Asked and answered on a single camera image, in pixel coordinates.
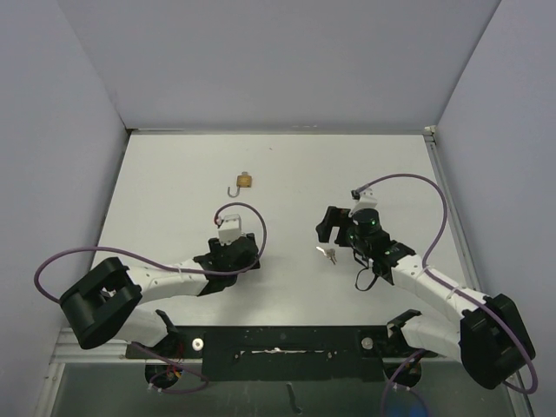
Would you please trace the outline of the small brass padlock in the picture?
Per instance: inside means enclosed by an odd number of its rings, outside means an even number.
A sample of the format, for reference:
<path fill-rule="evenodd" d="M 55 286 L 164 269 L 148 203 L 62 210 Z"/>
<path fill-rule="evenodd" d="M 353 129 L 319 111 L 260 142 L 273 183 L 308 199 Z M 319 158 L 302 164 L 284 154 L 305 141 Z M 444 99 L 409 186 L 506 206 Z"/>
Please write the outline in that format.
<path fill-rule="evenodd" d="M 242 189 L 249 189 L 252 187 L 253 178 L 247 171 L 241 172 L 236 177 L 235 188 L 228 187 L 227 195 L 230 198 L 236 198 Z"/>

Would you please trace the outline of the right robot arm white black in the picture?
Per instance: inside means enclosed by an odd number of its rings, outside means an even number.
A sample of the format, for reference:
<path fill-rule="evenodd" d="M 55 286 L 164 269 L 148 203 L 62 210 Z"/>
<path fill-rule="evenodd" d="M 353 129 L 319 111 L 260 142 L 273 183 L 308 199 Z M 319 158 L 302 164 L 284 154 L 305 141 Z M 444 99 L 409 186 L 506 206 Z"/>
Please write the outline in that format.
<path fill-rule="evenodd" d="M 350 248 L 375 280 L 406 290 L 442 315 L 441 321 L 409 309 L 387 323 L 387 344 L 398 355 L 412 349 L 445 356 L 463 365 L 487 389 L 531 364 L 535 350 L 516 304 L 489 296 L 428 266 L 412 248 L 392 239 L 374 208 L 353 211 L 330 206 L 315 231 L 321 243 Z"/>

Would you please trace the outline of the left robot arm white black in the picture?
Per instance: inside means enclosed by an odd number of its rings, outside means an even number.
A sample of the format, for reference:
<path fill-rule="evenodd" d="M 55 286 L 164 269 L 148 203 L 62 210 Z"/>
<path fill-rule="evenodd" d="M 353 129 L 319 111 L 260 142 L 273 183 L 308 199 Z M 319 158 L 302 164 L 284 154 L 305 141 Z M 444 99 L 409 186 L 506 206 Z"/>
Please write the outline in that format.
<path fill-rule="evenodd" d="M 162 310 L 142 304 L 219 293 L 236 283 L 239 270 L 260 267 L 252 233 L 229 245 L 216 238 L 208 244 L 207 254 L 170 270 L 129 268 L 117 257 L 101 261 L 60 297 L 79 346 L 92 349 L 119 339 L 137 341 L 159 357 L 172 354 L 177 343 L 173 323 Z"/>

